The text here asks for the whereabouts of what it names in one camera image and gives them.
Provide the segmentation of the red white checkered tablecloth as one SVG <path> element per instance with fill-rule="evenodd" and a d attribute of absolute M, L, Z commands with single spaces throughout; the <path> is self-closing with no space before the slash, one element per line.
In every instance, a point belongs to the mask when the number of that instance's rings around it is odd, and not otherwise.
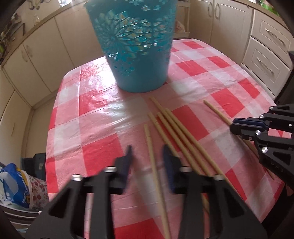
<path fill-rule="evenodd" d="M 256 217 L 264 220 L 283 190 L 283 181 L 266 172 L 252 151 L 230 133 L 228 125 L 204 101 L 230 119 L 258 117 L 274 102 L 238 64 L 195 39 L 173 42 L 167 81 L 149 93 L 122 91 L 105 57 L 64 76 L 46 146 L 49 198 L 54 198 L 71 175 L 95 175 L 112 165 L 131 145 L 134 160 L 127 189 L 113 197 L 116 238 L 163 238 L 144 133 L 147 124 L 171 235 L 177 238 L 182 198 L 171 194 L 167 185 L 162 166 L 164 143 L 148 116 L 158 112 L 151 97 L 173 112 L 226 174 Z"/>

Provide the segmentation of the teal perforated plastic bucket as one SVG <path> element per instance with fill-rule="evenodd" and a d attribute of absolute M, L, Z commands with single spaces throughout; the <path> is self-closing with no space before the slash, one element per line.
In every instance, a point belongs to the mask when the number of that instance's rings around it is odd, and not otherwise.
<path fill-rule="evenodd" d="M 167 80 L 176 1 L 87 1 L 84 7 L 119 88 L 145 93 Z"/>

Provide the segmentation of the blue plastic bag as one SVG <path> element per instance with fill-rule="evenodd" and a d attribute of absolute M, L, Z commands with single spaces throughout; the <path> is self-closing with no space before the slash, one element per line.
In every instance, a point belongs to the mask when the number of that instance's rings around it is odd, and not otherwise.
<path fill-rule="evenodd" d="M 28 174 L 14 163 L 1 169 L 1 202 L 30 208 L 31 183 Z"/>

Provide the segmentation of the bamboo chopstick long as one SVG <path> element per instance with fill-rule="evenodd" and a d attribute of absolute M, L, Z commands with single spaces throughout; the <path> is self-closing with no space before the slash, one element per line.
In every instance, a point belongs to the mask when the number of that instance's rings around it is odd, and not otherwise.
<path fill-rule="evenodd" d="M 206 176 L 212 176 L 212 173 L 209 171 L 208 167 L 203 162 L 200 154 L 196 152 L 192 144 L 189 142 L 185 134 L 176 124 L 176 122 L 171 118 L 160 103 L 155 99 L 155 97 L 150 97 L 151 101 L 157 106 L 161 114 L 157 114 L 162 123 L 167 128 L 169 134 L 172 136 L 174 141 L 177 143 L 178 147 L 181 149 L 181 152 L 184 154 L 190 166 L 196 170 L 197 173 L 203 172 Z"/>

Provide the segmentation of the black floor scale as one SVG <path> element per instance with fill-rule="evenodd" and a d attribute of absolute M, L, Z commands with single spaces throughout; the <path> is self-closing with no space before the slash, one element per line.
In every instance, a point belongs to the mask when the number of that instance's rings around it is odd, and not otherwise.
<path fill-rule="evenodd" d="M 45 171 L 46 153 L 37 153 L 33 157 L 22 158 L 20 161 L 21 169 L 28 175 L 37 179 L 46 180 Z"/>

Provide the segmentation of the cream kitchen base cabinets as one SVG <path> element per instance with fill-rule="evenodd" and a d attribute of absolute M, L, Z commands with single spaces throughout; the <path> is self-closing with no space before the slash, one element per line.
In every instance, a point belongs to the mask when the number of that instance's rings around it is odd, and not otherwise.
<path fill-rule="evenodd" d="M 94 34 L 84 1 L 74 1 L 51 13 L 20 40 L 1 64 L 1 162 L 18 164 L 27 120 L 56 93 L 63 77 L 72 69 L 100 58 L 103 52 Z M 202 1 L 192 5 L 191 35 L 210 27 L 211 42 L 232 60 L 244 58 L 247 34 L 258 14 L 270 19 L 276 33 L 287 32 L 283 21 L 249 1 L 223 1 L 220 17 L 209 13 Z"/>

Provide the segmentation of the floral fabric bag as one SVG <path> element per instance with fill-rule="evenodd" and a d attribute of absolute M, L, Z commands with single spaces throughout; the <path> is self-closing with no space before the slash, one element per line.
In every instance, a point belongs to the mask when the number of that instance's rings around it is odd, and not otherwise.
<path fill-rule="evenodd" d="M 32 210 L 42 210 L 49 203 L 46 181 L 29 175 L 29 183 L 29 208 Z"/>

